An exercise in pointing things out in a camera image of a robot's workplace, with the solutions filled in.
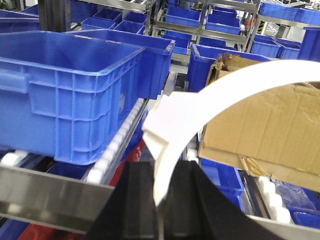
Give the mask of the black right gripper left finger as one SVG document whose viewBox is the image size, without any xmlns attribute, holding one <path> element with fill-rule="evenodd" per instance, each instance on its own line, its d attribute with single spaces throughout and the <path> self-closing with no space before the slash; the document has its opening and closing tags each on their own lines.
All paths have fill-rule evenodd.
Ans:
<svg viewBox="0 0 320 240">
<path fill-rule="evenodd" d="M 126 162 L 111 196 L 84 236 L 86 240 L 156 240 L 153 167 Z"/>
</svg>

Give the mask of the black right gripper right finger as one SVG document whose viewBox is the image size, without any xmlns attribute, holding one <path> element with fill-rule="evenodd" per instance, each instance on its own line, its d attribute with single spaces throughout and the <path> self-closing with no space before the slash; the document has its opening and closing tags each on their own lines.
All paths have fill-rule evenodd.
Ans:
<svg viewBox="0 0 320 240">
<path fill-rule="evenodd" d="M 165 203 L 166 240 L 279 240 L 247 217 L 194 161 L 178 161 Z"/>
</svg>

